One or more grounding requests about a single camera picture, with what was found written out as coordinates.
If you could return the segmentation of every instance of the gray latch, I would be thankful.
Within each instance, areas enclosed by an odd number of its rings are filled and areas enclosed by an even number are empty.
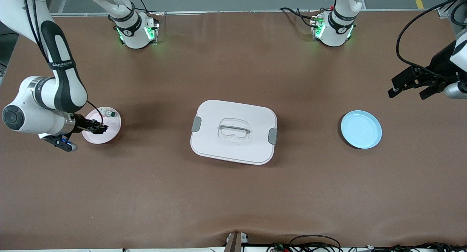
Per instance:
[[[196,116],[193,120],[192,132],[197,132],[200,130],[201,127],[201,118]]]
[[[275,145],[275,143],[277,142],[277,129],[276,128],[271,128],[269,130],[269,135],[267,136],[267,141],[270,144]]]

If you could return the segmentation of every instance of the small bottle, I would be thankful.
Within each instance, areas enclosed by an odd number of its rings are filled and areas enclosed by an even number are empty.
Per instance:
[[[105,117],[115,117],[115,111],[111,111],[109,108],[100,109],[100,113]]]

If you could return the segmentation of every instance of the white container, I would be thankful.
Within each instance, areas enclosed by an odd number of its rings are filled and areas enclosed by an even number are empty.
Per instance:
[[[265,164],[274,154],[277,117],[265,107],[208,100],[196,113],[191,146],[197,155],[242,164]]]

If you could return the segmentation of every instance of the green led light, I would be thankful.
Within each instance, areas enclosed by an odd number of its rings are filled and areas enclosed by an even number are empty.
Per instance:
[[[347,38],[349,38],[350,35],[352,34],[352,29],[353,29],[353,28],[354,28],[354,26],[352,25],[352,26],[350,27],[350,29],[349,29],[349,34],[347,35]]]
[[[120,29],[118,29],[118,27],[117,27],[117,32],[118,32],[118,35],[120,36],[120,40],[121,40],[121,41],[124,41],[124,40],[123,40],[123,36],[121,35]]]
[[[145,27],[144,28],[145,31],[146,31],[146,34],[147,34],[147,37],[149,38],[149,40],[153,40],[154,39],[154,30],[152,30],[151,28],[147,28]]]
[[[322,23],[320,24],[320,26],[318,26],[318,28],[316,29],[316,37],[317,38],[320,38],[322,35],[323,35],[323,31],[324,31],[324,28],[325,28],[325,24]]]

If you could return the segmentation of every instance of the container lid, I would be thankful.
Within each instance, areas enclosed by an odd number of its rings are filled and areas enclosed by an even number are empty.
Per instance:
[[[382,137],[378,119],[360,110],[347,113],[340,123],[340,129],[345,140],[360,149],[375,147]]]
[[[265,107],[208,100],[198,108],[191,145],[201,156],[265,164],[274,154],[277,117]]]

